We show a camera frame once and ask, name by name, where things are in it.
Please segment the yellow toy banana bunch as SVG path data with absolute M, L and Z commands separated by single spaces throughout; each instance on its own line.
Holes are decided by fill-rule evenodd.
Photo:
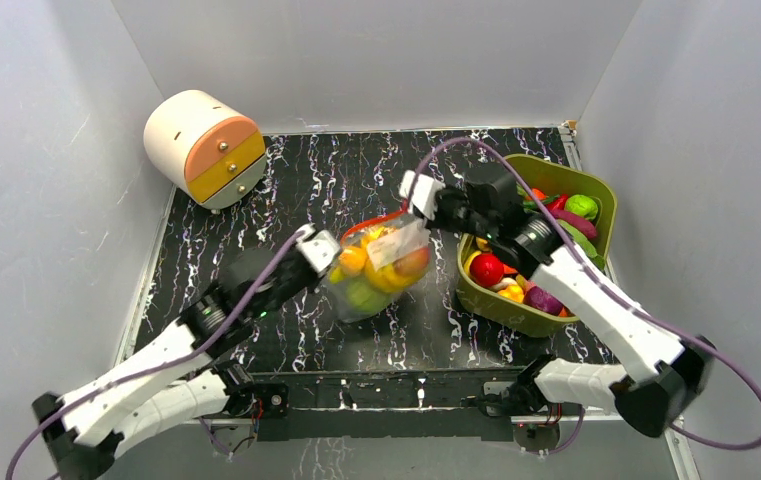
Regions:
M 361 275 L 369 261 L 368 244 L 395 230 L 396 227 L 375 225 L 346 235 L 337 263 L 329 275 L 330 283 L 339 284 Z

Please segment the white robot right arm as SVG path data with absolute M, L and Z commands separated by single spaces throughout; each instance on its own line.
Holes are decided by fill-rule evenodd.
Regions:
M 514 383 L 476 398 L 487 415 L 543 414 L 571 403 L 615 411 L 637 432 L 659 437 L 703 391 L 713 358 L 703 337 L 654 325 L 611 282 L 571 234 L 570 213 L 538 198 L 524 202 L 520 177 L 495 164 L 491 176 L 464 188 L 407 174 L 400 185 L 410 212 L 427 228 L 477 236 L 492 252 L 577 316 L 616 355 L 616 365 L 542 356 Z

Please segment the pink toy peach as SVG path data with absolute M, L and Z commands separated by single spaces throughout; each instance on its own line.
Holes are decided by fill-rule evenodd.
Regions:
M 430 249 L 421 247 L 407 253 L 393 263 L 394 272 L 402 277 L 420 278 L 430 263 Z

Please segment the clear zip bag orange zipper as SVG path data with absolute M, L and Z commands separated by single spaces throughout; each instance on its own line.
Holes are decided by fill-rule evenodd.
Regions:
M 428 247 L 430 249 L 430 263 L 424 275 L 420 277 L 421 280 L 427 273 L 428 268 L 431 266 L 431 247 L 429 240 L 430 232 L 425 227 L 425 221 L 423 219 L 419 219 L 416 216 L 405 211 L 397 211 L 385 216 L 372 218 L 352 227 L 342 236 L 340 240 L 341 251 L 342 240 L 346 235 L 349 235 L 357 230 L 375 225 L 396 227 L 396 230 L 368 244 L 367 252 L 369 260 L 372 262 L 372 264 L 377 268 L 388 264 L 393 264 L 396 260 L 400 259 L 415 249 Z M 339 284 L 331 284 L 329 281 L 330 273 L 327 276 L 325 286 L 328 289 L 331 300 L 334 302 L 334 311 L 337 319 L 342 323 L 354 323 L 372 317 L 370 316 L 366 318 L 355 318 L 349 312 L 345 303 L 344 290 L 346 285 L 350 281 L 358 278 L 366 280 L 363 274 L 355 278 L 345 280 Z M 392 301 L 387 307 L 396 302 L 411 287 L 398 294 L 388 294 L 392 298 Z

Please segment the yellow toy lemon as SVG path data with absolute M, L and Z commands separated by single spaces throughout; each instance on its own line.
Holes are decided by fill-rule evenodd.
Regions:
M 370 260 L 365 264 L 362 274 L 370 285 L 386 294 L 401 293 L 420 280 L 419 276 L 397 273 L 393 264 L 377 268 Z

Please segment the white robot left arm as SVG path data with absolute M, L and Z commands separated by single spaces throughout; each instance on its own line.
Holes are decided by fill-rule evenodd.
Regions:
M 255 384 L 224 355 L 256 321 L 314 289 L 340 252 L 315 238 L 278 253 L 243 252 L 163 332 L 123 363 L 64 395 L 32 404 L 61 479 L 97 479 L 146 439 L 210 415 L 251 417 L 286 387 Z

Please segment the green toy cabbage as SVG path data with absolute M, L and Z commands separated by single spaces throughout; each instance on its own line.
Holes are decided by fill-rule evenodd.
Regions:
M 392 301 L 387 293 L 376 289 L 362 278 L 350 281 L 344 292 L 347 309 L 355 318 L 373 316 L 385 309 Z

